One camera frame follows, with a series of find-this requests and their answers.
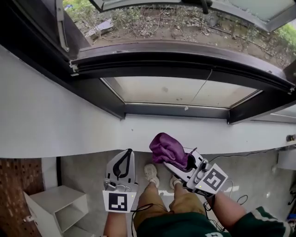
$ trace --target brown shorts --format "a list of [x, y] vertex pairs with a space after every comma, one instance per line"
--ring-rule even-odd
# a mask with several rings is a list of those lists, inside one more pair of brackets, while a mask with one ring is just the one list
[[174, 213], [198, 212], [205, 215], [204, 206], [194, 193], [185, 193], [170, 204], [170, 212], [167, 211], [161, 197], [149, 190], [145, 190], [140, 196], [141, 203], [153, 203], [154, 205], [147, 210], [137, 212], [134, 218], [135, 230], [147, 218]]

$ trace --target green shirt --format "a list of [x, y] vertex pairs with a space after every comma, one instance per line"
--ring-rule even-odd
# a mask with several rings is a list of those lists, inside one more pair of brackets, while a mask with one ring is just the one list
[[203, 215], [196, 212], [152, 217], [144, 220], [137, 230], [138, 237], [289, 237], [292, 230], [258, 207], [242, 217], [232, 228], [231, 234], [219, 232]]

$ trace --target white sneaker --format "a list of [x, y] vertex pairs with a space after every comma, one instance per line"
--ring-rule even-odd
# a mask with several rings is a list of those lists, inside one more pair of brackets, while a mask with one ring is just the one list
[[170, 179], [170, 187], [171, 189], [175, 189], [176, 183], [180, 183], [182, 185], [181, 179], [177, 179], [174, 175]]
[[159, 187], [159, 178], [157, 178], [157, 169], [155, 165], [153, 164], [145, 165], [144, 173], [145, 173], [146, 179], [149, 182], [153, 182], [155, 183], [156, 187]]

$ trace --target brown brick wall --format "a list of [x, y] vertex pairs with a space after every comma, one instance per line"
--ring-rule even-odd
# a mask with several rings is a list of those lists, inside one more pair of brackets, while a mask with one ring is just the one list
[[41, 158], [0, 159], [0, 229], [9, 237], [40, 237], [23, 194], [44, 191]]

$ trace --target purple rag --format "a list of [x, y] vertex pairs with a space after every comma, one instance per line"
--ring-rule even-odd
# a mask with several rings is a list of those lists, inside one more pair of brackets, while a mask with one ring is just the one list
[[180, 168], [187, 167], [189, 154], [186, 154], [181, 143], [170, 135], [164, 132], [157, 134], [150, 143], [149, 148], [152, 150], [155, 163], [166, 161]]

